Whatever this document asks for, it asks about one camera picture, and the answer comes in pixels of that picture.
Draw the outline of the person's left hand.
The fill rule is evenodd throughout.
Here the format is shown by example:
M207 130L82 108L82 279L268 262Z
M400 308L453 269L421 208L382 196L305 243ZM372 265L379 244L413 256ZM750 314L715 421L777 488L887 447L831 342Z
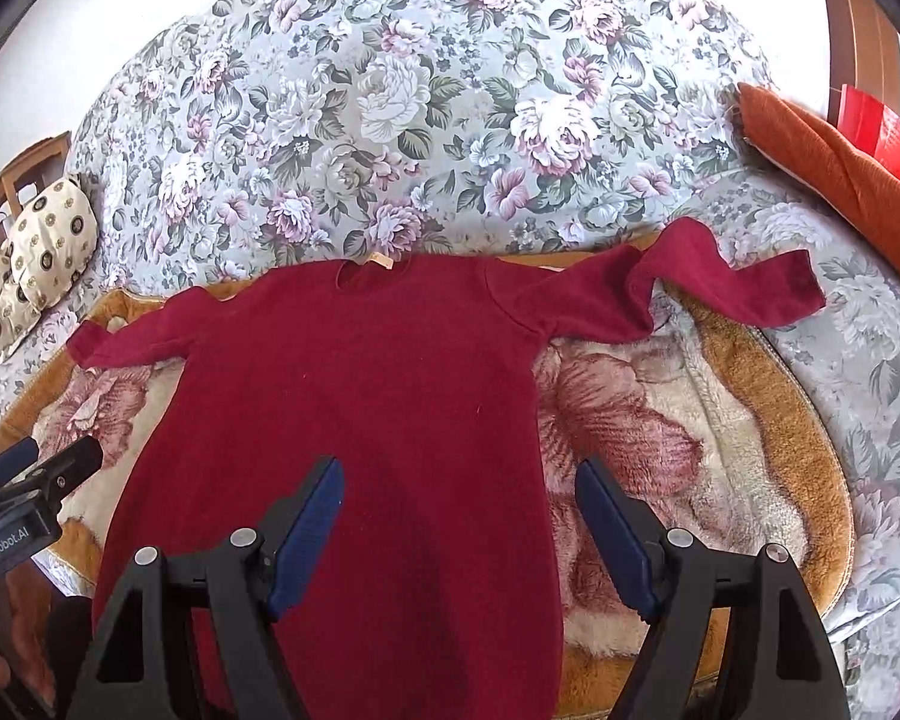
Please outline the person's left hand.
M0 577L0 691L17 678L64 717L91 639L90 598L64 596L32 561Z

